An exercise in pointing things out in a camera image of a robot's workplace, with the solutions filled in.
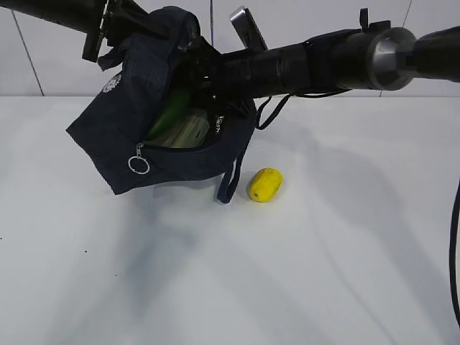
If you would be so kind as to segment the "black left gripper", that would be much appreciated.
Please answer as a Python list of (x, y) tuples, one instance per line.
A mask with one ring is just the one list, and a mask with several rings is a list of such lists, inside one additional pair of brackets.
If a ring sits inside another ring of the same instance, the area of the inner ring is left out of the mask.
[(113, 47), (133, 33), (167, 39), (170, 29), (150, 15), (135, 1), (93, 1), (90, 26), (86, 33), (82, 58), (98, 60), (104, 39)]

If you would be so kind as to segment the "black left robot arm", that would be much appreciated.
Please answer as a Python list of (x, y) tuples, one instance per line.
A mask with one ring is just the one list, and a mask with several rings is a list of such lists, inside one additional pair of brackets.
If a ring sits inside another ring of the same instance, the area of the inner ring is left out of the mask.
[(160, 39), (170, 33), (135, 1), (3, 0), (1, 6), (86, 34), (82, 58), (93, 63), (103, 40), (113, 47), (136, 32)]

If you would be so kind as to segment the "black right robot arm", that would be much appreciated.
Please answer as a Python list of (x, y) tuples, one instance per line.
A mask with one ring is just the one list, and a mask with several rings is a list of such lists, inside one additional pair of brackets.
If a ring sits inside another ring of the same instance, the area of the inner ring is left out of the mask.
[(226, 100), (398, 91), (416, 78), (459, 82), (458, 27), (416, 38), (389, 21), (374, 22), (271, 50), (226, 54), (201, 40), (190, 55), (191, 85)]

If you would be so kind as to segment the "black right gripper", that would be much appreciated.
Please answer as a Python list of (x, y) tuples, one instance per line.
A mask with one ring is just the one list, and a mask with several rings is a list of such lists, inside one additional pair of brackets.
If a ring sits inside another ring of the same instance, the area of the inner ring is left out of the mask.
[(252, 80), (248, 52), (221, 54), (202, 37), (189, 41), (185, 49), (184, 82), (197, 101), (219, 111), (251, 111), (247, 84)]

